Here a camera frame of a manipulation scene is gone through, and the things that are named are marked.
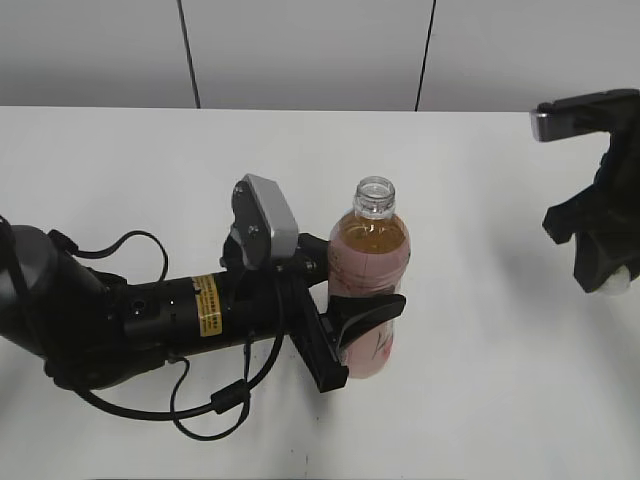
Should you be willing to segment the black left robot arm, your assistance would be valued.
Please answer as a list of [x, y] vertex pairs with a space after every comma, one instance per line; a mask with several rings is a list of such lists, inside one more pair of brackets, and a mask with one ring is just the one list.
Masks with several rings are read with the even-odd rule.
[[341, 350], [398, 317], [406, 300], [392, 292], [334, 296], [320, 313], [310, 290], [327, 279], [326, 254], [324, 240], [303, 234], [289, 260], [250, 270], [227, 240], [220, 272], [132, 285], [83, 266], [59, 232], [3, 225], [1, 255], [18, 261], [28, 293], [18, 296], [2, 271], [1, 334], [47, 365], [60, 361], [68, 373], [62, 388], [88, 390], [115, 386], [171, 357], [284, 334], [319, 391], [332, 391], [347, 382]]

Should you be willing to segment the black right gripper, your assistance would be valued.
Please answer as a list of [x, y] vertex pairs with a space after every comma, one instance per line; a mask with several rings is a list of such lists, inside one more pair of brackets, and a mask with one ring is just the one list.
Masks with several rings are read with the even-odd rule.
[[547, 210], [543, 228], [557, 244], [576, 235], [574, 278], [593, 293], [622, 269], [639, 278], [639, 111], [609, 135], [593, 183]]

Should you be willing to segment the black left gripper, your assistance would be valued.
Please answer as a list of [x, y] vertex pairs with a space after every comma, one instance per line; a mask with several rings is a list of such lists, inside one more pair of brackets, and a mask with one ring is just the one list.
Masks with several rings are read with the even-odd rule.
[[248, 335], [266, 339], [283, 331], [295, 345], [321, 393], [346, 385], [348, 369], [337, 358], [339, 351], [357, 339], [399, 317], [406, 298], [401, 294], [372, 297], [329, 297], [327, 318], [336, 332], [322, 323], [310, 288], [328, 279], [329, 242], [301, 233], [294, 255], [267, 268], [250, 270], [232, 237], [223, 245], [218, 275], [222, 306], [221, 343], [231, 346]]

